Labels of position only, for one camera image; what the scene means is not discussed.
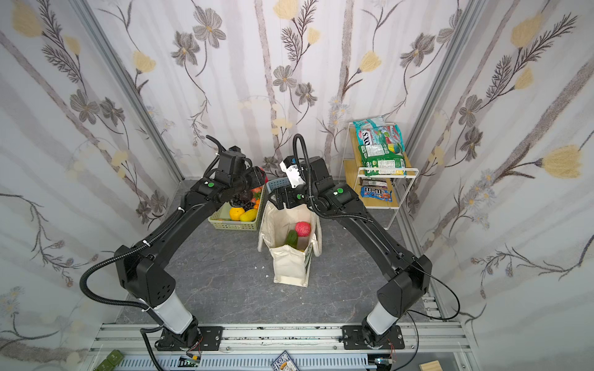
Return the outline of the pink dragon fruit toy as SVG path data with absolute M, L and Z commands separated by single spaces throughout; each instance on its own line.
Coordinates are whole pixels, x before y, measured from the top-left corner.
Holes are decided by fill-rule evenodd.
M 311 235 L 312 226 L 310 223 L 301 221 L 295 224 L 295 232 L 299 237 L 308 237 Z

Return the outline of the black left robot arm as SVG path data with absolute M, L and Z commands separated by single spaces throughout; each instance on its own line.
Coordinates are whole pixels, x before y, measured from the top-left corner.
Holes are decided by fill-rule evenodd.
M 176 280 L 166 271 L 172 257 L 194 230 L 225 203 L 265 183 L 265 172 L 253 165 L 238 146 L 216 146 L 215 160 L 159 227 L 132 247 L 121 246 L 112 258 L 90 267 L 80 277 L 80 290 L 89 299 L 148 313 L 162 333 L 155 345 L 158 350 L 196 349 L 202 339 L 198 320 L 180 301 Z M 133 300 L 105 298 L 89 288 L 91 275 L 111 264 L 116 266 L 119 284 Z

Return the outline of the cream floral tote bag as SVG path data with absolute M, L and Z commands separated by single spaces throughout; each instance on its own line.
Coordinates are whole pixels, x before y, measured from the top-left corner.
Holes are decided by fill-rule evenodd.
M 274 282 L 306 288 L 312 259 L 322 253 L 320 218 L 301 205 L 277 209 L 268 201 L 258 233 L 258 251 L 268 250 Z

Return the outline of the green cucumber toy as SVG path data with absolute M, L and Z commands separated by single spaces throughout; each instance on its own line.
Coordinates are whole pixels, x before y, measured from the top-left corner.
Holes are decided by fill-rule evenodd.
M 296 249 L 296 250 L 298 249 L 299 234 L 297 233 L 296 230 L 290 230 L 289 233 L 287 233 L 285 245 L 288 245 L 289 247 Z

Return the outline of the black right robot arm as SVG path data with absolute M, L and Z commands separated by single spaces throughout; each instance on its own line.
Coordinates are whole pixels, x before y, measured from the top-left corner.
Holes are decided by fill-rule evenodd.
M 283 162 L 289 185 L 273 190 L 269 200 L 279 210 L 305 206 L 321 219 L 337 221 L 373 258 L 387 283 L 377 291 L 378 303 L 362 321 L 362 336 L 368 346 L 382 346 L 399 318 L 428 293 L 433 264 L 399 244 L 371 216 L 354 189 L 334 181 L 322 158 L 309 157 L 301 134 L 293 137 L 292 151 Z

